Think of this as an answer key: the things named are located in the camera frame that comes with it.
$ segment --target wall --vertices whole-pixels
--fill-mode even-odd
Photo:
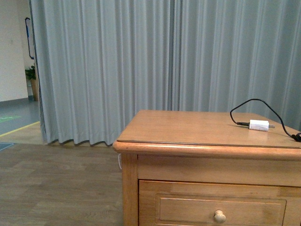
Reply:
[[[17,1],[0,0],[0,102],[27,97]]]
[[[17,2],[18,19],[19,19],[19,26],[20,26],[20,33],[21,33],[24,68],[27,69],[30,66],[34,65],[34,60],[31,59],[29,56],[27,32],[25,26],[25,19],[27,17],[31,19],[29,2],[28,0],[16,0],[16,2]],[[32,96],[32,88],[31,88],[30,81],[27,81],[27,93],[29,96]]]

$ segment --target cabinet top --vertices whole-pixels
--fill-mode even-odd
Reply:
[[[141,110],[117,139],[119,142],[265,146],[301,148],[282,125],[254,113],[233,113],[236,121],[267,120],[276,127],[268,131],[236,125],[229,113]],[[298,131],[286,127],[291,134]]]
[[[229,113],[141,110],[121,133],[113,147],[117,152],[197,154],[232,157],[252,152],[261,158],[301,160],[301,143],[294,141],[275,121],[254,113],[233,113],[236,121],[268,120],[268,131],[236,125]],[[290,134],[298,131],[286,127]]]

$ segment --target wooden knob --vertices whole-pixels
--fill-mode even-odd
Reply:
[[[216,223],[222,224],[226,221],[226,216],[224,215],[224,213],[220,210],[217,210],[214,213],[214,220],[216,221]]]

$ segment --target black cable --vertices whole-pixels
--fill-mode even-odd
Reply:
[[[249,99],[249,100],[243,102],[242,104],[238,105],[237,107],[233,108],[233,109],[230,111],[230,117],[231,117],[232,121],[233,121],[235,124],[241,125],[241,126],[249,126],[249,125],[250,125],[250,123],[248,123],[248,122],[236,122],[236,121],[234,120],[233,116],[232,116],[232,111],[238,109],[239,107],[241,107],[242,105],[248,103],[248,102],[251,101],[251,100],[258,100],[258,101],[263,102],[263,103],[264,103],[264,104],[265,104],[265,105],[266,105],[273,113],[275,113],[275,115],[277,115],[277,117],[280,119],[280,122],[281,122],[281,125],[282,125],[282,128],[283,128],[284,132],[285,132],[289,137],[293,138],[295,141],[301,142],[301,133],[298,133],[298,134],[296,134],[296,135],[291,135],[291,134],[289,134],[289,133],[286,131],[286,129],[285,129],[285,125],[284,125],[284,123],[283,123],[282,118],[281,118],[281,117],[277,114],[277,112],[275,112],[275,111],[274,111],[274,110],[273,110],[273,109],[272,109],[265,101],[263,101],[263,100],[261,100],[261,99],[252,98],[252,99]]]

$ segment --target curtain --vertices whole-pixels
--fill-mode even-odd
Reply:
[[[229,112],[261,98],[301,130],[301,1],[183,0],[173,110]],[[261,102],[238,109],[277,120]]]
[[[299,0],[30,0],[44,139],[111,144],[140,109],[262,98],[301,130]],[[271,119],[261,103],[239,109]]]
[[[31,0],[48,143],[113,143],[167,109],[170,1]]]

